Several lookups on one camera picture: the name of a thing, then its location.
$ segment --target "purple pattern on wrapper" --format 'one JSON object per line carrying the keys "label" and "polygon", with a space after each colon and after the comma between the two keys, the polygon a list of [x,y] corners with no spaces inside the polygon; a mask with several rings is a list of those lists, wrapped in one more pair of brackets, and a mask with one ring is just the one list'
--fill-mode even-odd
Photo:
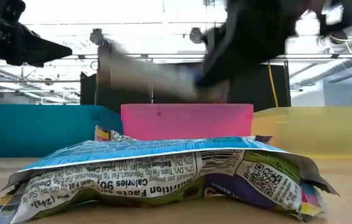
{"label": "purple pattern on wrapper", "polygon": [[274,209],[275,203],[255,190],[245,179],[234,175],[208,174],[205,178],[205,188],[211,187],[218,193],[239,198],[244,202],[261,208]]}

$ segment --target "pink plastic container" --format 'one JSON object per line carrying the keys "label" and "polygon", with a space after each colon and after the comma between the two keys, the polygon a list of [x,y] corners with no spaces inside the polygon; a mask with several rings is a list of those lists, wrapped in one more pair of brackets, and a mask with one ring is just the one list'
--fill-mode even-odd
{"label": "pink plastic container", "polygon": [[123,133],[138,140],[250,136],[253,105],[130,104],[121,120]]}

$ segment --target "wall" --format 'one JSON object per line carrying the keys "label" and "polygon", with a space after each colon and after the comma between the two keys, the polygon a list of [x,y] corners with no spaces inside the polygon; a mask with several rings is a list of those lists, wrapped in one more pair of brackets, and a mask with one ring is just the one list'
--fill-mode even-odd
{"label": "wall", "polygon": [[0,98],[0,104],[35,104],[36,101],[25,96],[14,96],[13,93],[4,93],[4,98]]}
{"label": "wall", "polygon": [[325,106],[352,106],[352,85],[324,85]]}
{"label": "wall", "polygon": [[319,81],[314,86],[305,86],[301,92],[291,92],[291,106],[317,107],[325,106],[323,82]]}

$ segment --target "yellow plastic bin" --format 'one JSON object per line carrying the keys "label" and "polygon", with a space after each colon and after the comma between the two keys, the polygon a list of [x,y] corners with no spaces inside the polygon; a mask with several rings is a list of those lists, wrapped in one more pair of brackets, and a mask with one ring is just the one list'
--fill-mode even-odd
{"label": "yellow plastic bin", "polygon": [[352,107],[272,108],[255,113],[252,134],[312,158],[352,159]]}

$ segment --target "table surface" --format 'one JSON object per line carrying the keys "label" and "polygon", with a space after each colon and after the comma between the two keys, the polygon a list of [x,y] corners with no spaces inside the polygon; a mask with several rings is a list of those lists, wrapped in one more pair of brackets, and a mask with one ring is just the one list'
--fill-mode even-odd
{"label": "table surface", "polygon": [[[0,159],[0,188],[7,178],[33,159]],[[312,224],[352,223],[352,159],[316,159],[321,175],[338,191],[341,197],[322,193],[328,211],[313,219]],[[211,197],[159,208],[108,208],[92,205],[76,208],[59,215],[35,220],[31,223],[299,223],[293,217],[261,210],[250,205]]]}

